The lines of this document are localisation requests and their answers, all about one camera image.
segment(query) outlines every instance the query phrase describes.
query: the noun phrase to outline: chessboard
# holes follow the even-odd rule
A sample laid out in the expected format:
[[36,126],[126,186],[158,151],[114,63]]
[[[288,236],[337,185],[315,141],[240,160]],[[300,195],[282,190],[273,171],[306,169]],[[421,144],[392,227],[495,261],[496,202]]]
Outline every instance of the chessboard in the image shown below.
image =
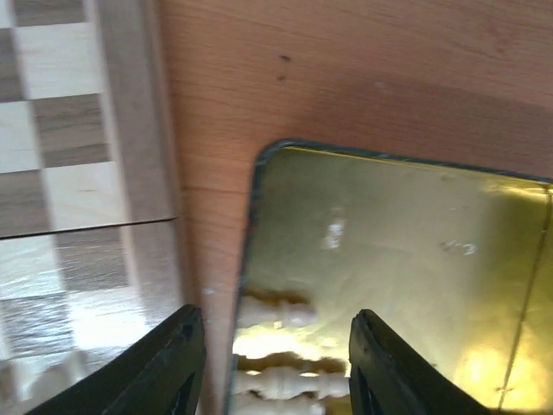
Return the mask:
[[1,413],[33,403],[49,368],[78,353],[88,375],[184,302],[141,3],[0,0]]
[[174,216],[151,57],[102,20],[123,12],[0,0],[0,237]]

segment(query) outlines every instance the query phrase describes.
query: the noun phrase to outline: gold tray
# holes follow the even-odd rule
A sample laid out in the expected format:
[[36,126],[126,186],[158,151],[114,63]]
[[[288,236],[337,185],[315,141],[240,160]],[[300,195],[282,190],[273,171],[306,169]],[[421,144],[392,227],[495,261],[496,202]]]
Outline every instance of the gold tray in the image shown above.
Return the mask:
[[353,153],[285,146],[259,164],[241,292],[307,301],[319,322],[238,330],[238,368],[347,372],[368,308],[481,404],[551,410],[549,184]]

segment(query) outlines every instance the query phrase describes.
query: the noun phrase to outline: white chess piece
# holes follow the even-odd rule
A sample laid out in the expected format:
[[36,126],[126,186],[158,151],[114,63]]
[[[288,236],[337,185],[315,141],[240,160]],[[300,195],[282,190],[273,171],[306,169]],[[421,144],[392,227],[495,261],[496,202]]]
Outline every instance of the white chess piece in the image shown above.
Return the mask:
[[244,297],[240,304],[238,326],[247,328],[263,322],[279,322],[282,327],[305,327],[317,323],[317,314],[313,307],[307,304],[290,304],[282,301],[273,306],[253,297]]
[[290,400],[263,400],[250,393],[232,397],[232,415],[324,415],[321,402],[305,396]]
[[80,351],[71,352],[62,362],[41,373],[29,386],[28,395],[30,395],[30,399],[14,405],[8,414],[21,415],[27,413],[85,377],[84,354]]
[[349,395],[349,380],[341,373],[319,372],[301,376],[292,367],[268,367],[260,374],[236,372],[233,393],[255,391],[264,399],[291,399],[305,392],[314,392],[317,399]]

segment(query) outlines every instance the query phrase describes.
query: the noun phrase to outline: wooden table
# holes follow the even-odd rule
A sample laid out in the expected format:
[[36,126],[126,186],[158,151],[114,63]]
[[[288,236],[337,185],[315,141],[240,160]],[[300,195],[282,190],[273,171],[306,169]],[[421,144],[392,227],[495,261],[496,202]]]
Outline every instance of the wooden table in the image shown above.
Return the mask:
[[284,137],[553,176],[553,7],[163,0],[206,413],[224,395],[251,167]]

